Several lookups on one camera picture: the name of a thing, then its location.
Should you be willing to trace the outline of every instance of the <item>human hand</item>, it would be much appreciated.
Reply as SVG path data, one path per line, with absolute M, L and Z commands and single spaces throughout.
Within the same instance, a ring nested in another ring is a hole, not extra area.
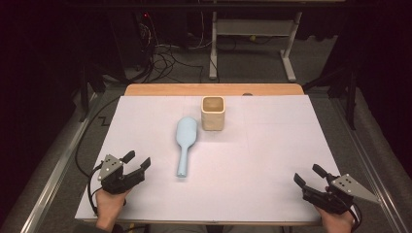
M 98 219 L 96 227 L 112 232 L 113 227 L 123 209 L 124 200 L 131 189 L 121 194 L 110 194 L 100 189 L 96 192 Z
M 325 210 L 314 206 L 321 214 L 322 225 L 327 233 L 350 233 L 354 224 L 354 218 L 348 211 L 342 215 L 331 214 Z

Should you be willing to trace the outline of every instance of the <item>gray floor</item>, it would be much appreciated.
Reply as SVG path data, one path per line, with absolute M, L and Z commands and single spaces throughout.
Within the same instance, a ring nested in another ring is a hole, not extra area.
M 334 39 L 317 42 L 314 39 L 296 41 L 291 53 L 292 66 L 297 82 L 304 84 L 316 79 L 322 72 Z M 221 39 L 218 47 L 219 80 L 221 83 L 287 83 L 285 71 L 279 56 L 279 49 L 286 44 L 285 39 L 274 39 L 264 45 L 238 42 L 235 50 L 228 39 Z M 208 79 L 209 49 L 173 49 L 174 57 L 191 66 L 175 63 L 173 71 L 155 83 L 216 83 Z M 172 61 L 173 57 L 165 56 Z M 156 67 L 161 69 L 164 62 L 161 56 Z M 154 71 L 152 78 L 158 75 Z M 111 85 L 103 94 L 93 99 L 96 110 L 124 93 L 124 86 Z M 363 223 L 357 232 L 408 232 L 412 229 L 412 183 L 395 159 L 388 143 L 382 136 L 379 126 L 371 116 L 361 92 L 357 93 L 355 111 L 356 131 L 348 129 L 342 118 L 344 100 L 328 99 L 326 88 L 317 87 L 308 91 L 319 122 L 326 135 L 331 152 L 342 174 L 349 173 L 370 190 L 384 197 L 379 206 L 357 200 L 362 213 Z M 116 103 L 110 104 L 100 117 L 110 121 Z M 57 162 L 79 139 L 78 130 L 84 127 L 79 123 L 80 108 L 67 122 L 59 137 L 56 138 L 42 163 L 33 174 L 24 192 L 20 195 L 14 209 L 3 225 L 1 232 L 20 232 L 39 200 Z M 94 120 L 79 149 L 79 160 L 83 169 L 90 170 L 100 151 L 108 126 L 102 126 L 102 119 Z M 74 220 L 80 198 L 86 187 L 86 178 L 78 171 L 73 159 L 68 160 L 67 170 L 61 177 L 56 193 L 51 195 L 50 205 L 44 207 L 36 232 L 71 232 L 78 222 Z M 322 227 L 294 227 L 294 232 L 324 232 Z

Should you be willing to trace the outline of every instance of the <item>spatula handle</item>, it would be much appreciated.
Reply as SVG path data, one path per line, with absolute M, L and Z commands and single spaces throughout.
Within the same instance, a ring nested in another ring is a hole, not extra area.
M 188 148 L 182 148 L 179 160 L 178 177 L 185 178 L 188 170 Z

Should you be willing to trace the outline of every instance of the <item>light blue spatula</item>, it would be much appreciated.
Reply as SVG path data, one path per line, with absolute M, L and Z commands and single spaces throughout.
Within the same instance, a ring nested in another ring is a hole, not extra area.
M 192 117 L 183 117 L 178 122 L 176 141 L 182 148 L 179 160 L 178 177 L 185 178 L 188 169 L 188 149 L 196 141 L 197 122 Z

